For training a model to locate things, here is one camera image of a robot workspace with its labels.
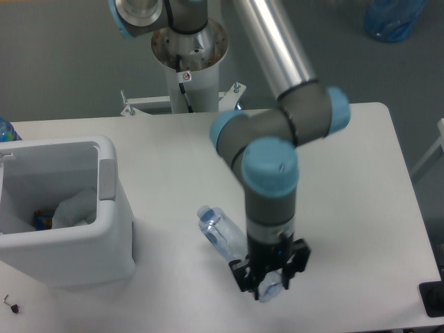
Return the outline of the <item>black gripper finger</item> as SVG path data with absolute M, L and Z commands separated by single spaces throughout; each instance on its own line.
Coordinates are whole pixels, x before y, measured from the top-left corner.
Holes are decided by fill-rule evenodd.
M 311 255 L 311 248 L 305 239 L 294 241 L 291 250 L 290 258 L 282 267 L 282 286 L 286 290 L 289 289 L 290 280 L 295 277 L 296 273 L 305 271 L 309 256 Z
M 259 300 L 259 285 L 265 279 L 264 271 L 256 271 L 250 266 L 250 258 L 234 259 L 228 263 L 241 292 L 252 293 L 255 300 Z

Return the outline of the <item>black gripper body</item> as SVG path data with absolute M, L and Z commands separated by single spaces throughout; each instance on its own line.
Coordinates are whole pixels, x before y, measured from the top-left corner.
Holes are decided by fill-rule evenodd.
M 293 254 L 293 236 L 279 236 L 275 244 L 259 242 L 247 234 L 250 269 L 256 278 L 282 268 Z

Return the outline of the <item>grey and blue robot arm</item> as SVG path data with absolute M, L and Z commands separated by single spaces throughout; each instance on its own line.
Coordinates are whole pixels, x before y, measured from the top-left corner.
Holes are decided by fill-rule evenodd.
M 350 105 L 337 87 L 323 87 L 279 1 L 235 1 L 277 107 L 249 116 L 235 93 L 219 95 L 219 64 L 228 50 L 225 29 L 206 1 L 110 1 L 119 32 L 152 34 L 164 67 L 171 111 L 215 112 L 210 139 L 244 189 L 246 230 L 220 209 L 198 212 L 201 232 L 228 261 L 243 292 L 267 302 L 304 271 L 305 240 L 294 239 L 296 149 L 344 129 Z

